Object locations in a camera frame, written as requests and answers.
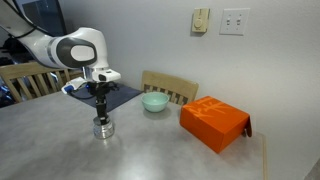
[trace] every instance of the table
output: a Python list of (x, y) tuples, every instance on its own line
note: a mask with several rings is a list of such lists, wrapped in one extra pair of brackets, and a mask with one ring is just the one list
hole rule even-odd
[(266, 178), (263, 135), (216, 154), (179, 125), (180, 106), (150, 113), (141, 96), (109, 113), (108, 140), (93, 135), (95, 109), (61, 92), (0, 109), (0, 179)]

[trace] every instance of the dark mat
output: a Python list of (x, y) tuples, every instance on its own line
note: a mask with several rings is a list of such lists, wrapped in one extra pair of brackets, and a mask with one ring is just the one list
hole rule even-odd
[[(123, 84), (118, 84), (118, 91), (110, 91), (107, 96), (107, 112), (112, 111), (123, 103), (129, 101), (130, 99), (136, 97), (142, 92), (131, 87), (125, 86)], [(88, 93), (86, 88), (82, 88), (77, 92), (73, 93), (75, 96), (80, 98), (90, 97), (91, 95)], [(91, 99), (78, 99), (92, 107), (96, 107), (96, 98), (93, 97)]]

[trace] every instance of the chair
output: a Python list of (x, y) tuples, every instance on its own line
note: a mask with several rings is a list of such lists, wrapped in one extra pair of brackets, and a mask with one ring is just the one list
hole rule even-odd
[(70, 81), (67, 69), (47, 68), (37, 62), (2, 66), (0, 76), (16, 102), (23, 101), (21, 94), (30, 100), (60, 91)]
[(184, 105), (195, 99), (198, 83), (179, 77), (152, 71), (143, 71), (141, 90), (145, 93), (158, 91), (168, 94), (170, 102)]

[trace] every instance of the bowl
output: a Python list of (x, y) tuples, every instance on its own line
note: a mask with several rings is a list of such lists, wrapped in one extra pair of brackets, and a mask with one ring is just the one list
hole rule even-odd
[(169, 102), (169, 96), (162, 92), (149, 92), (142, 96), (143, 107), (150, 112), (164, 110)]

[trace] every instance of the cardboard box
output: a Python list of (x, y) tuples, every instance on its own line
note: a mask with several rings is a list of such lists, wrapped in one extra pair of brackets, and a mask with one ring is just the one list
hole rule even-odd
[(251, 137), (250, 115), (210, 96), (186, 104), (180, 125), (220, 153), (246, 129)]

